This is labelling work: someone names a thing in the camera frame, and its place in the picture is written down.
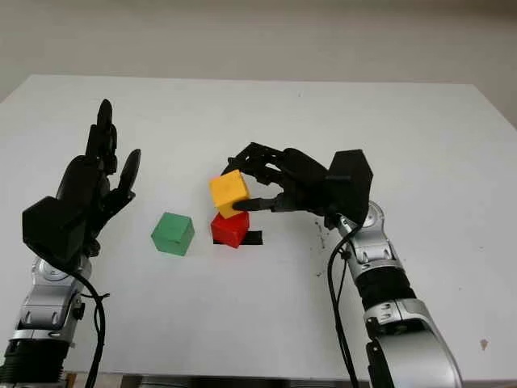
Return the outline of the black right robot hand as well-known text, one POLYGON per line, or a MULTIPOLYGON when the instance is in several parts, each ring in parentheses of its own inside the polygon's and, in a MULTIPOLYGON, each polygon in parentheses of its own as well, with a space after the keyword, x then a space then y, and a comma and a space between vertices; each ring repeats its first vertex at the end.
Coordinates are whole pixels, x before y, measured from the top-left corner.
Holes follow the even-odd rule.
POLYGON ((273 198, 239 200, 234 209, 273 213, 306 211, 323 217, 327 229, 336 227, 339 216, 332 212, 324 184, 327 169, 307 154, 294 148, 276 150, 251 142, 237 156, 228 158, 222 173, 234 170, 254 177, 260 184, 275 183, 282 188, 273 198))

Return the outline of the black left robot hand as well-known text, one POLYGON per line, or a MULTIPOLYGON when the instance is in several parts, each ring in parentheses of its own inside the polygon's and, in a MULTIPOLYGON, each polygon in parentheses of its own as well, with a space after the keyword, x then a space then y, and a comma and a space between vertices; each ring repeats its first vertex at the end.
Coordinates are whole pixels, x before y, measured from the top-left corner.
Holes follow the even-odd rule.
POLYGON ((141 150, 133 150, 126 159, 116 188, 110 188, 108 177, 116 173, 117 130, 112 122, 112 105, 107 99, 100 104, 97 121, 91 125, 83 155, 67 166, 57 199, 81 209, 85 222, 82 253, 95 257, 100 252, 97 241, 102 228, 136 196, 132 191, 141 161, 141 150))

